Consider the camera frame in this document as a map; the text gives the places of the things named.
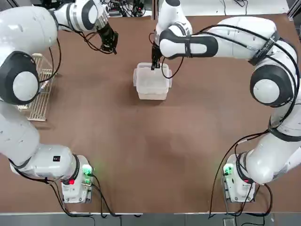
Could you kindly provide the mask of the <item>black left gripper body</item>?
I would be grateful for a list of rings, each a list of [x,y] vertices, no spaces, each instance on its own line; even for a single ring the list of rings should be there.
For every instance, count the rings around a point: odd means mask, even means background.
[[[110,24],[107,23],[102,28],[97,28],[97,33],[99,34],[102,44],[104,45],[112,45],[114,41],[114,31],[111,28]]]

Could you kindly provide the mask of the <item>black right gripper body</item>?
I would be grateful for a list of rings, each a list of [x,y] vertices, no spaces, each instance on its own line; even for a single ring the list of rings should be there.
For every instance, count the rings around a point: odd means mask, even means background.
[[[151,57],[152,58],[161,58],[161,51],[158,43],[159,35],[154,30],[153,32],[153,42],[152,42],[152,49],[151,49]]]

